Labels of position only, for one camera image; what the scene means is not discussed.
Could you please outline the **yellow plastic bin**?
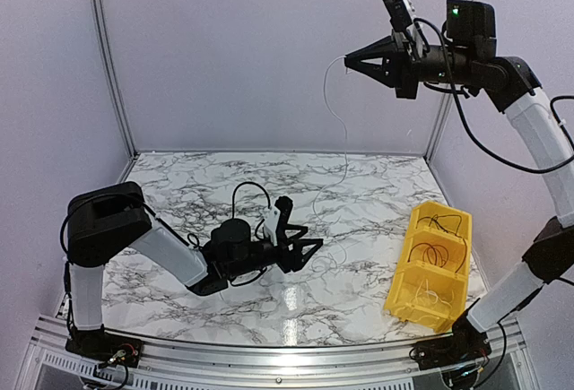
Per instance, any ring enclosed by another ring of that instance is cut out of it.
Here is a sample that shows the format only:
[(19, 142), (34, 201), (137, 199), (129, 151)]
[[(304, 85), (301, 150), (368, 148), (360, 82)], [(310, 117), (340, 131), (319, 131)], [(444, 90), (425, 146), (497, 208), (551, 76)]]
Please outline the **yellow plastic bin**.
[(384, 309), (395, 318), (448, 331), (465, 310), (472, 216), (427, 201), (412, 210)]

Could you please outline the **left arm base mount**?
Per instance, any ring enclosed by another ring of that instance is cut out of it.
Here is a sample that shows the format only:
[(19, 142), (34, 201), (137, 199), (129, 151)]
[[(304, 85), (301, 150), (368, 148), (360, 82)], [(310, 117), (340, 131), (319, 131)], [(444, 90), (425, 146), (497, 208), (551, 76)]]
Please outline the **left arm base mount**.
[(101, 364), (123, 364), (129, 368), (138, 366), (143, 342), (139, 339), (108, 333), (102, 325), (90, 331), (78, 330), (70, 325), (65, 349), (72, 354), (97, 360)]

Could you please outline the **aluminium front rail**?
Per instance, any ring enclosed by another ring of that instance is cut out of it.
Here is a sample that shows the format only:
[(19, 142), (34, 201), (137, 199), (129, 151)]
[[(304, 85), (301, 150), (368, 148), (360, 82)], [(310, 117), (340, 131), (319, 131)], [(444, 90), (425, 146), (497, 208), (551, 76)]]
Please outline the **aluminium front rail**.
[(412, 341), (331, 347), (249, 347), (138, 335), (140, 360), (129, 389), (444, 389), (480, 372), (482, 389), (539, 384), (515, 322), (489, 333), (489, 358), (422, 370)]

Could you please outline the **left aluminium frame post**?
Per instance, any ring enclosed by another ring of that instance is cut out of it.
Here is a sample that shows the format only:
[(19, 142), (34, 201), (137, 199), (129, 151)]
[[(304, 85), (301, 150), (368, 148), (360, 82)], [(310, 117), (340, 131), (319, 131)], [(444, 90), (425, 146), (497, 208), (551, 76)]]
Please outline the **left aluminium frame post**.
[(133, 137), (132, 129), (129, 125), (126, 106), (124, 103), (120, 82), (117, 77), (117, 71), (110, 44), (109, 30), (107, 27), (104, 0), (91, 0), (91, 6), (93, 10), (97, 42), (103, 64), (103, 72), (109, 88), (112, 107), (116, 115), (119, 132), (126, 148), (126, 153), (130, 159), (134, 160), (138, 156), (138, 151), (135, 147), (135, 140)]

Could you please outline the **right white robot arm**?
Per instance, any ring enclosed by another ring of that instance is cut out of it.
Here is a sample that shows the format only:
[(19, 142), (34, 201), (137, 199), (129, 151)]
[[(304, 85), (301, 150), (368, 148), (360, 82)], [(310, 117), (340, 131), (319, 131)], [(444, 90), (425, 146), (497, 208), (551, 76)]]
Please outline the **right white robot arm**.
[(553, 101), (526, 61), (497, 56), (494, 37), (449, 37), (438, 45), (418, 45), (393, 34), (345, 55), (344, 65), (395, 90), (399, 99), (414, 99), (421, 82), (445, 83), (453, 94), (462, 89), (473, 95), (485, 91), (518, 133), (535, 166), (519, 165), (488, 149), (458, 108), (467, 136), (497, 162), (542, 177), (552, 199), (554, 216), (518, 264), (456, 320), (456, 332), (446, 339), (444, 352), (453, 361), (465, 360), (478, 348), (478, 334), (526, 306), (573, 265), (573, 146), (553, 116)]

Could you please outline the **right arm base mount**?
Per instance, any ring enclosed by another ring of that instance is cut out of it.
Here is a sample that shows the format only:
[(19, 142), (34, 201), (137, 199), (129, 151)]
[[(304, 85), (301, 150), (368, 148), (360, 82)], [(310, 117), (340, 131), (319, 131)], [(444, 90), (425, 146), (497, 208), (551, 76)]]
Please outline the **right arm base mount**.
[(485, 359), (490, 354), (487, 333), (478, 332), (463, 320), (453, 324), (449, 335), (416, 342), (409, 357), (418, 364), (419, 370), (427, 370)]

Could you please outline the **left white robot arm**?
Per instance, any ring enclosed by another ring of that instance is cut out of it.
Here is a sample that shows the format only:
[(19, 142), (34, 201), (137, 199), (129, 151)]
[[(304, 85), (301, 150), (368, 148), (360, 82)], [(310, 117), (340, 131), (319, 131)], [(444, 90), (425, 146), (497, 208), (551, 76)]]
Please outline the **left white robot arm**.
[(113, 351), (102, 318), (103, 274), (112, 258), (133, 249), (169, 272), (199, 297), (252, 282), (271, 266), (301, 271), (324, 244), (308, 227), (290, 222), (292, 199), (268, 199), (256, 228), (233, 216), (211, 231), (205, 244), (180, 236), (148, 203), (135, 182), (115, 184), (73, 198), (60, 229), (65, 253), (69, 329), (95, 359)]

